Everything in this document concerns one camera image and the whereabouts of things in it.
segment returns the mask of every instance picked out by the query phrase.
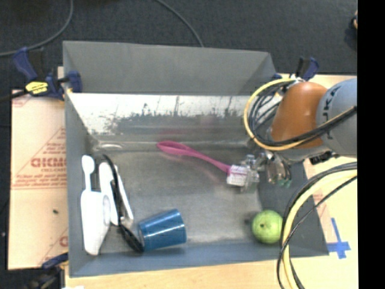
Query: blue cup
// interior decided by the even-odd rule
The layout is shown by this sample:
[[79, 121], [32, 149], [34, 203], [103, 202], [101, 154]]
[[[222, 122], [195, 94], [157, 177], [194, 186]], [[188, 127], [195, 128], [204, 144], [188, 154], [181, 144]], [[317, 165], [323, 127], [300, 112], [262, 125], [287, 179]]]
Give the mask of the blue cup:
[[139, 223], [144, 251], [186, 243], [186, 228], [177, 209], [157, 214]]

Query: cardboard sheet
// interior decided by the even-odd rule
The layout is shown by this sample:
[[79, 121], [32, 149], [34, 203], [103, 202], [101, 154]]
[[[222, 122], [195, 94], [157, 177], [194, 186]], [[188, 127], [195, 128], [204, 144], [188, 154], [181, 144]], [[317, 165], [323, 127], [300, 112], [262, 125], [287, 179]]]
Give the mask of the cardboard sheet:
[[40, 267], [68, 250], [64, 102], [12, 102], [8, 268]]

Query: white plastic object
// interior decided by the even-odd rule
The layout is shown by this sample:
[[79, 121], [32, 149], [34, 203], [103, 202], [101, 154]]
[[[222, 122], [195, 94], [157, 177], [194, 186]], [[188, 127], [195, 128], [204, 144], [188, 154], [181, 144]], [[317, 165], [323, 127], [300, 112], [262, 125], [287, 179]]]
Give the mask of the white plastic object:
[[[120, 192], [120, 196], [121, 196], [122, 201], [123, 201], [123, 205], [125, 207], [126, 216], [128, 218], [127, 221], [132, 222], [132, 221], [134, 221], [134, 215], [132, 213], [131, 206], [130, 206], [128, 198], [127, 198], [126, 190], [125, 190], [125, 187], [123, 185], [122, 178], [120, 177], [116, 166], [115, 166], [115, 170], [118, 174], [119, 192]], [[114, 225], [117, 226], [118, 225], [118, 213], [117, 213], [117, 208], [116, 208], [115, 201], [114, 201], [114, 195], [112, 193], [112, 188], [111, 188], [111, 181], [113, 179], [114, 179], [114, 175], [112, 174], [112, 170], [111, 170], [109, 164], [106, 162], [102, 162], [99, 165], [100, 189], [102, 190], [102, 193], [105, 193], [108, 196], [109, 201], [111, 202], [111, 223], [113, 223]]]
[[81, 215], [84, 249], [90, 255], [97, 255], [108, 232], [111, 221], [111, 204], [106, 194], [93, 191], [91, 174], [94, 172], [94, 159], [82, 156], [85, 190], [81, 194]]

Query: blue cross mark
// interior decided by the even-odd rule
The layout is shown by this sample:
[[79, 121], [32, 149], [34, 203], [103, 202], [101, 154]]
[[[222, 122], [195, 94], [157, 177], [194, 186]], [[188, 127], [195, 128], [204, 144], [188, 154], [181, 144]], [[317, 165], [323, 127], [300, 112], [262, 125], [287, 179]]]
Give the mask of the blue cross mark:
[[336, 236], [337, 236], [337, 242], [327, 243], [327, 249], [329, 252], [337, 252], [339, 259], [344, 259], [347, 257], [345, 254], [345, 251], [351, 250], [351, 248], [350, 248], [348, 242], [342, 242], [341, 241], [341, 237], [340, 237], [338, 229], [337, 229], [337, 223], [333, 217], [331, 218], [331, 223], [333, 224], [333, 228], [334, 228], [334, 231], [335, 231]]

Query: green apple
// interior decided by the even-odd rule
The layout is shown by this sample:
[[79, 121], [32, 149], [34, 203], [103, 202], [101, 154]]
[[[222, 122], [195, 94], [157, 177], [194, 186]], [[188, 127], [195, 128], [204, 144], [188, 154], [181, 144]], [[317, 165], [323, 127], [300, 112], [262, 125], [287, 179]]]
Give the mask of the green apple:
[[251, 230], [258, 241], [273, 244], [280, 239], [282, 221], [282, 216], [277, 212], [263, 210], [253, 218]]

